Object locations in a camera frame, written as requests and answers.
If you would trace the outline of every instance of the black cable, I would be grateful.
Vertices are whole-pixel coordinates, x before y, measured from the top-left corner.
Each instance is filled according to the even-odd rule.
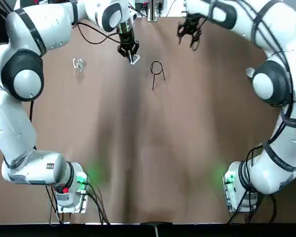
[[[90,43],[90,44],[101,44],[101,43],[103,43],[104,41],[106,41],[110,36],[117,35],[117,33],[113,33],[113,34],[110,34],[110,35],[106,36],[106,37],[105,37],[102,41],[100,41],[100,42],[91,42],[91,41],[89,41],[89,40],[83,35],[83,33],[82,33],[81,29],[80,29],[80,26],[79,26],[79,22],[78,22],[78,29],[79,29],[79,31],[80,31],[81,36],[84,38],[84,40],[87,41],[87,42]]]
[[[48,221],[48,223],[49,223],[50,226],[52,226],[52,227],[56,227],[57,225],[52,225],[52,224],[51,224],[51,212],[52,212],[52,207],[54,208],[54,205],[53,205],[53,196],[51,197],[51,200],[49,200],[49,201],[50,201],[51,205],[50,205],[50,210],[49,210],[49,221]]]
[[[79,29],[80,34],[81,34],[81,36],[83,37],[83,39],[84,39],[85,41],[87,41],[88,43],[90,43],[90,44],[101,44],[101,43],[103,43],[104,41],[106,41],[107,39],[110,39],[110,40],[112,40],[112,41],[114,41],[114,42],[120,43],[120,42],[118,42],[118,41],[116,41],[116,40],[114,40],[114,39],[111,38],[111,36],[117,35],[117,33],[113,33],[113,34],[105,35],[105,34],[103,34],[101,31],[99,31],[99,30],[97,30],[96,28],[93,28],[92,26],[87,25],[87,24],[85,24],[85,23],[78,22],[77,25],[78,25],[78,29]],[[82,30],[81,30],[81,28],[80,28],[79,25],[87,26],[87,27],[89,27],[89,28],[95,30],[96,32],[102,34],[103,36],[105,36],[105,38],[104,38],[103,40],[99,41],[99,42],[91,42],[91,41],[89,41],[89,40],[84,36],[84,34],[82,33]]]
[[[50,200],[50,204],[52,205],[52,207],[53,207],[53,209],[54,209],[54,212],[55,212],[55,213],[57,214],[57,216],[58,216],[59,224],[62,224],[62,222],[61,222],[61,220],[60,220],[60,217],[59,217],[58,206],[57,206],[57,199],[56,199],[56,197],[55,197],[55,195],[54,195],[54,192],[52,191],[52,193],[53,193],[53,197],[55,198],[56,208],[55,208],[55,206],[54,206],[54,204],[53,204],[53,199],[52,199],[51,196],[50,196],[50,193],[49,193],[49,190],[48,190],[47,186],[45,186],[45,188],[46,188],[46,192],[47,192],[47,194],[48,194],[49,200]]]
[[[83,23],[83,22],[78,22],[77,25],[78,25],[78,29],[79,29],[79,31],[80,31],[80,33],[81,33],[81,36],[82,36],[82,37],[83,37],[88,43],[91,43],[91,44],[100,44],[100,43],[103,43],[106,39],[110,39],[110,40],[114,41],[115,43],[119,43],[119,44],[130,44],[130,43],[122,43],[122,42],[119,42],[119,41],[117,41],[117,40],[111,38],[111,36],[116,35],[117,33],[113,33],[113,34],[110,34],[110,35],[107,36],[106,34],[102,33],[102,32],[99,31],[98,29],[96,29],[96,28],[94,28],[94,27],[92,27],[92,26],[90,26],[90,25],[88,25],[88,24],[85,24],[85,23]],[[79,25],[83,25],[83,26],[89,27],[89,28],[93,29],[94,31],[100,33],[101,35],[105,36],[106,38],[105,38],[104,40],[100,41],[100,42],[91,42],[91,41],[87,40],[87,38],[83,35],[83,33],[82,33],[82,31],[81,31]]]
[[[99,202],[90,193],[87,193],[87,195],[94,201],[94,203],[98,207],[99,213],[104,218],[105,223],[108,224],[108,225],[110,225],[109,221],[104,217],[104,214],[103,214],[103,211],[102,211],[102,209],[101,209],[101,207],[99,205]]]
[[[147,17],[147,15],[146,15],[146,16],[143,15],[143,14],[140,12],[140,10],[136,10],[136,8],[134,8],[130,3],[128,3],[128,4],[130,5],[130,7],[131,7],[132,10],[134,10],[134,11],[137,12],[137,13],[139,13],[142,17]]]
[[[60,221],[60,216],[59,216],[59,211],[58,211],[58,203],[57,203],[57,199],[56,199],[56,196],[55,196],[55,193],[54,193],[53,189],[51,189],[51,193],[53,194],[54,199],[55,199],[55,205],[56,205],[56,211],[57,211],[56,213],[57,213],[57,216],[59,218],[59,222],[60,222],[60,224],[63,224],[63,222]]]
[[[97,194],[96,194],[96,192],[95,192],[93,186],[92,186],[90,183],[87,183],[87,185],[89,185],[89,186],[91,187],[92,192],[93,192],[93,194],[94,194],[94,197],[95,197],[95,199],[98,201],[98,196],[97,196]],[[100,221],[102,220],[102,222],[103,222],[104,220],[106,220],[107,222],[109,222],[109,221],[108,221],[108,217],[107,217],[106,212],[105,212],[105,208],[104,208],[104,203],[103,203],[102,194],[101,194],[99,188],[97,188],[97,189],[98,189],[98,192],[99,192],[99,194],[100,194],[100,198],[101,198],[101,200],[100,200],[101,205],[100,205],[100,206],[101,206],[101,208],[103,209],[103,210],[102,210],[102,212],[103,212],[103,216],[102,216],[102,217],[100,216]]]
[[[174,0],[174,1],[172,2],[171,6],[170,6],[170,9],[169,9],[169,11],[168,11],[168,13],[167,13],[167,15],[166,15],[166,17],[168,17],[168,15],[169,15],[169,13],[170,13],[170,11],[171,11],[172,5],[174,4],[175,1],[176,1],[176,0]]]
[[[30,121],[31,122],[33,118],[33,107],[34,107],[34,100],[31,101],[31,105],[30,105]]]

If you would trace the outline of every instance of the wire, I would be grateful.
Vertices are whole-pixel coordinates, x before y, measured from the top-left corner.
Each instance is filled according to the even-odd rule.
[[[34,100],[31,101],[31,105],[30,105],[30,122],[32,122],[33,107],[34,107]]]
[[[53,194],[53,197],[55,199],[55,205],[56,205],[56,211],[57,211],[56,213],[57,213],[57,216],[59,218],[59,222],[60,222],[60,224],[63,224],[63,222],[60,221],[60,216],[59,216],[59,211],[58,211],[58,203],[57,203],[57,199],[56,199],[56,196],[55,196],[55,193],[54,193],[53,189],[51,189],[51,193]]]
[[[81,33],[81,36],[82,36],[82,37],[83,37],[88,43],[90,43],[90,44],[100,44],[100,43],[103,43],[106,39],[110,39],[110,40],[114,41],[115,43],[119,43],[119,44],[131,44],[131,43],[119,42],[119,41],[117,41],[117,40],[111,38],[111,36],[117,35],[117,33],[113,33],[113,34],[110,34],[110,35],[106,35],[106,34],[102,33],[101,31],[99,31],[98,29],[96,29],[96,28],[94,28],[94,27],[92,27],[92,26],[90,26],[90,25],[88,25],[88,24],[86,24],[86,23],[78,22],[77,25],[78,25],[78,29],[79,29],[79,31],[80,31],[80,33]],[[105,36],[105,39],[102,40],[102,41],[100,41],[100,42],[91,42],[91,41],[89,41],[89,40],[83,35],[83,33],[82,33],[82,31],[81,31],[79,25],[83,25],[83,26],[86,26],[86,27],[89,27],[89,28],[93,29],[94,31],[96,31],[96,32],[100,33],[101,35]]]
[[[62,224],[62,222],[61,222],[61,220],[60,220],[60,217],[59,217],[58,206],[57,206],[57,200],[56,200],[56,198],[55,198],[55,195],[53,195],[52,197],[55,198],[56,208],[55,208],[55,206],[54,206],[54,204],[53,204],[53,199],[52,199],[52,197],[50,196],[50,193],[49,193],[49,190],[48,190],[47,186],[45,186],[45,188],[46,188],[46,192],[47,192],[47,194],[48,194],[48,198],[49,198],[49,200],[50,200],[50,204],[51,204],[51,206],[53,207],[54,212],[57,214],[57,217],[58,217],[58,220],[59,220],[59,224]]]
[[[114,41],[114,42],[116,42],[116,43],[120,43],[120,42],[118,42],[118,41],[116,41],[116,40],[114,40],[114,39],[111,38],[111,36],[115,36],[115,35],[117,35],[117,33],[113,33],[113,34],[105,35],[105,34],[103,34],[101,31],[99,31],[99,30],[97,30],[96,28],[93,28],[92,26],[87,25],[87,24],[85,24],[85,23],[78,22],[77,25],[78,25],[78,29],[79,29],[79,31],[80,31],[81,36],[84,38],[85,41],[87,41],[87,42],[90,43],[90,44],[101,44],[101,43],[103,43],[104,41],[106,41],[107,39],[110,39],[110,40],[112,40],[112,41]],[[89,28],[95,30],[96,32],[102,34],[103,36],[105,36],[105,38],[104,38],[103,40],[101,40],[100,42],[91,42],[91,41],[89,41],[89,40],[84,36],[84,34],[82,33],[82,31],[81,31],[79,25],[87,26],[87,27],[89,27]]]
[[[170,9],[169,9],[169,11],[168,11],[168,13],[167,13],[167,15],[166,15],[166,17],[168,17],[168,15],[169,15],[169,13],[170,13],[170,11],[171,11],[172,5],[174,4],[175,1],[176,1],[176,0],[174,0],[174,1],[172,2],[171,6],[170,6]]]
[[[108,217],[107,217],[107,214],[106,214],[106,211],[105,211],[105,208],[104,208],[104,202],[103,202],[103,197],[102,197],[102,194],[101,194],[101,191],[99,190],[99,188],[97,187],[97,191],[99,192],[100,194],[100,197],[97,196],[93,186],[91,184],[88,183],[88,185],[91,187],[93,193],[94,193],[94,196],[96,198],[96,200],[100,200],[100,205],[101,205],[101,208],[102,208],[102,211],[103,211],[103,214],[104,216],[102,217],[102,219],[106,218],[106,220],[108,220]]]
[[[96,200],[96,198],[93,197],[90,193],[87,193],[87,195],[95,202],[95,204],[96,204],[96,206],[98,207],[98,210],[99,210],[99,215],[101,215],[103,217],[105,223],[110,225],[108,219],[104,217],[103,211],[102,211],[102,209],[101,209],[101,207],[99,205],[99,202]]]
[[[103,43],[104,41],[106,41],[110,36],[117,35],[117,33],[110,34],[110,35],[106,36],[106,37],[105,37],[102,41],[100,41],[100,42],[91,42],[91,41],[89,41],[89,40],[83,35],[83,33],[82,33],[81,29],[80,29],[79,23],[78,23],[78,29],[79,29],[79,31],[80,31],[81,36],[84,38],[84,40],[87,41],[87,42],[90,43],[90,44],[101,44],[101,43]]]
[[[147,15],[145,16],[145,15],[143,15],[141,12],[140,12],[140,10],[136,10],[136,8],[134,8],[130,3],[128,3],[130,6],[131,6],[131,9],[132,10],[134,10],[135,12],[137,12],[137,13],[139,13],[142,17],[147,17]]]

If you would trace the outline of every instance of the green light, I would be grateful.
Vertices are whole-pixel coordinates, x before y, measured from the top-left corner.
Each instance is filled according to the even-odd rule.
[[[235,181],[235,171],[228,171],[225,175],[226,181],[233,183]]]

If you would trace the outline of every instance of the label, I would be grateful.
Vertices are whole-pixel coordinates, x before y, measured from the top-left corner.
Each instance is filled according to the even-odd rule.
[[[39,2],[39,5],[48,4],[48,0],[43,0]]]
[[[54,163],[47,163],[46,169],[53,169],[54,168]]]
[[[47,183],[45,180],[29,180],[30,184],[36,184],[36,185],[46,185]]]
[[[58,201],[68,201],[69,200],[69,194],[57,194],[57,200]]]
[[[17,183],[17,184],[27,184],[28,182],[26,182],[26,177],[25,175],[20,175],[20,174],[15,174],[15,175],[12,175],[12,174],[9,174],[8,175],[10,180],[14,183]]]

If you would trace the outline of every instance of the end effector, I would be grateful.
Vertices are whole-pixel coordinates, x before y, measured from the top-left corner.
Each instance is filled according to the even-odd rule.
[[[119,23],[116,28],[120,39],[120,45],[117,47],[117,51],[123,57],[127,58],[131,65],[134,65],[140,59],[140,56],[136,54],[139,48],[139,42],[135,41],[132,27],[136,17],[136,14],[130,16],[127,21]]]
[[[103,2],[88,0],[85,9],[88,19],[104,31],[109,33],[116,28],[120,39],[117,51],[123,57],[126,57],[131,65],[134,65],[140,58],[136,54],[139,42],[135,41],[133,32],[133,25],[137,15],[128,8],[128,1],[109,0]]]
[[[202,25],[205,23],[204,20],[201,25],[199,21],[202,18],[200,14],[188,14],[186,15],[185,22],[178,25],[177,36],[179,37],[179,44],[181,43],[182,37],[186,34],[192,36],[191,43],[189,45],[193,51],[197,50],[200,44],[199,38],[202,34]]]

